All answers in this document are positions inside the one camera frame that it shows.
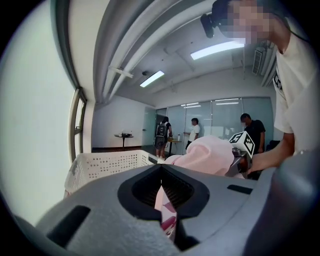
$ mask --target table leg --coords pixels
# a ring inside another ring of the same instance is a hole
[[[172,142],[170,142],[170,147],[169,147],[169,157],[171,157],[171,149],[172,149]]]

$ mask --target laundry basket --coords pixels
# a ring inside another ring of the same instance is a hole
[[[149,161],[149,153],[143,150],[82,153],[73,161],[64,188],[70,195],[88,182],[148,165],[153,163]]]

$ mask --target pink fabric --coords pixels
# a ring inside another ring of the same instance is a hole
[[[193,141],[185,155],[170,156],[164,163],[206,174],[224,176],[234,161],[232,148],[233,146],[227,140],[212,135],[204,136]],[[243,179],[240,173],[236,177]],[[156,195],[154,208],[161,211],[162,228],[166,234],[170,234],[175,228],[177,213],[162,187]]]
[[[229,141],[208,135],[193,141],[185,155],[170,156],[164,163],[224,176],[234,161],[232,148]]]

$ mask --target fluorescent light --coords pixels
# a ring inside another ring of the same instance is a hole
[[[198,50],[194,53],[191,53],[191,57],[193,60],[197,60],[211,54],[223,52],[226,50],[241,48],[241,47],[245,47],[245,45],[237,41],[225,42],[225,43],[216,44],[208,48],[204,48],[202,50]]]
[[[185,106],[185,109],[189,109],[189,108],[197,108],[197,107],[201,107],[201,105],[196,105],[196,106]]]
[[[187,106],[191,106],[191,105],[196,105],[196,104],[199,104],[199,102],[189,103],[189,104],[182,104],[181,107],[185,107],[186,105]]]
[[[217,99],[217,100],[215,100],[215,102],[231,101],[231,100],[239,100],[239,98],[225,98],[225,99]]]
[[[150,76],[147,80],[145,80],[142,84],[140,84],[141,87],[146,87],[147,85],[151,84],[153,81],[157,80],[158,78],[162,77],[165,73],[162,71],[158,71],[157,73]]]
[[[216,105],[234,105],[234,104],[239,104],[239,102],[216,103]]]

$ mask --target person wearing white t-shirt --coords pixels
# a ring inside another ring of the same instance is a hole
[[[184,132],[185,135],[189,135],[189,140],[186,144],[185,149],[188,148],[188,146],[190,145],[191,142],[194,142],[196,139],[198,139],[199,133],[200,133],[200,126],[199,126],[198,118],[192,118],[191,124],[192,124],[192,131],[191,132]]]
[[[278,167],[294,152],[314,150],[320,144],[317,55],[305,39],[291,31],[284,17],[273,12],[277,11],[268,11],[256,0],[217,0],[212,6],[213,17],[227,19],[227,25],[220,26],[226,37],[245,38],[249,43],[269,40],[277,47],[274,126],[283,132],[283,138],[274,149],[253,156],[248,174]]]

